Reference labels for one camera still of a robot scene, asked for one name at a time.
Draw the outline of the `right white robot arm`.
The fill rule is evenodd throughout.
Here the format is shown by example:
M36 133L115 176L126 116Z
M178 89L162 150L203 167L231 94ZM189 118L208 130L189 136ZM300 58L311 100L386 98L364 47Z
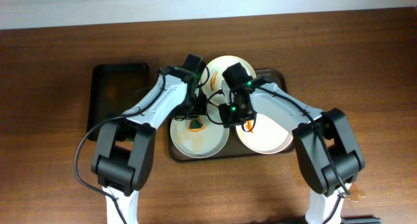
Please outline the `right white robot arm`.
M292 135L300 172L311 189L303 222L347 223L341 217L343 202L365 161L344 112L310 107L269 77L250 76L240 63L222 76L226 102L219 110L224 127L243 126L262 114Z

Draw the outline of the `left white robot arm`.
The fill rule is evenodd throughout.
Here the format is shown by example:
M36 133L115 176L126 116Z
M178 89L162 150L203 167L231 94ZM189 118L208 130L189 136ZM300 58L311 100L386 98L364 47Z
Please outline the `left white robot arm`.
M206 64L195 55L161 68L155 86L133 107L93 126L98 131L91 171L106 197L108 223L137 223L139 191L152 169L156 131L168 117L206 113L200 81Z

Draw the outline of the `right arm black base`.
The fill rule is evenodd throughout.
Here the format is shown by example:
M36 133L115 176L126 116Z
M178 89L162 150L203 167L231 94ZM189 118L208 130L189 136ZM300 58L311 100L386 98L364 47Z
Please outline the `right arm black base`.
M347 217L341 219L341 224L381 224L379 217Z

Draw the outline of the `orange and green sponge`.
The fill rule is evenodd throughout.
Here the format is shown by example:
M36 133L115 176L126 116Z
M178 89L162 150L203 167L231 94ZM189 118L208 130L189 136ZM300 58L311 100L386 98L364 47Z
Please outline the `orange and green sponge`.
M190 132L199 132L201 130L204 130L206 128L206 125L203 124L202 118L197 117L195 119L192 119L189 123L188 130Z

